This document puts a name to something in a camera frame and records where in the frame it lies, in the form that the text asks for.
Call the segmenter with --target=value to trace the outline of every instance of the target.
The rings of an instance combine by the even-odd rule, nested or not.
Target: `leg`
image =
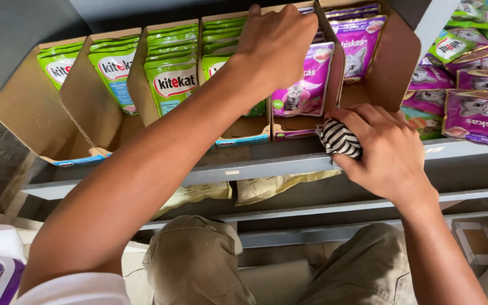
[[[153,236],[143,260],[155,303],[253,304],[237,273],[235,250],[241,248],[229,225],[200,216],[175,218]]]
[[[417,304],[404,233],[383,223],[360,229],[332,253],[299,304]]]

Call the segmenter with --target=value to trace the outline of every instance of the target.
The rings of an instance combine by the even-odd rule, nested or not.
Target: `black and white striped fabric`
[[[325,124],[318,125],[315,133],[328,154],[343,154],[355,159],[360,159],[363,154],[355,134],[335,119],[327,119]]]

